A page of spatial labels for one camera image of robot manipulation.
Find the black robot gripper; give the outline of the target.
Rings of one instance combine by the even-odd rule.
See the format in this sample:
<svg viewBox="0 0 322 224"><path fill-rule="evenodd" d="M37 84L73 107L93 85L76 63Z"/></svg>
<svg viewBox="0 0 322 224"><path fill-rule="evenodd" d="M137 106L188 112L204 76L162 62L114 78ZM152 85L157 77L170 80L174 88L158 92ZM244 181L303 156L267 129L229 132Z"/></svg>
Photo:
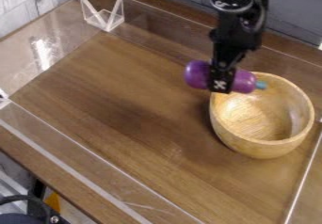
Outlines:
<svg viewBox="0 0 322 224"><path fill-rule="evenodd" d="M261 45L265 28L268 0L245 0L241 5L213 2L219 13L217 27L208 37L213 42L213 57L209 63L207 87L211 92L228 94L236 69L247 51L255 51Z"/></svg>

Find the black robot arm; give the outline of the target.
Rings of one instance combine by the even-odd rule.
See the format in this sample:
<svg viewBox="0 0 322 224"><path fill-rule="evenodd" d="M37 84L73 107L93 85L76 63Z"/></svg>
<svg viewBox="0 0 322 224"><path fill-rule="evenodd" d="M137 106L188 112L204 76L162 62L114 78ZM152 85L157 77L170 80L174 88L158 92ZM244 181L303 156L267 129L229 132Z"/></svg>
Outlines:
<svg viewBox="0 0 322 224"><path fill-rule="evenodd" d="M207 87L212 92L249 93L255 87L251 73L239 73L236 64L248 51L261 46L268 0L211 0L217 26L208 37L213 44Z"/></svg>

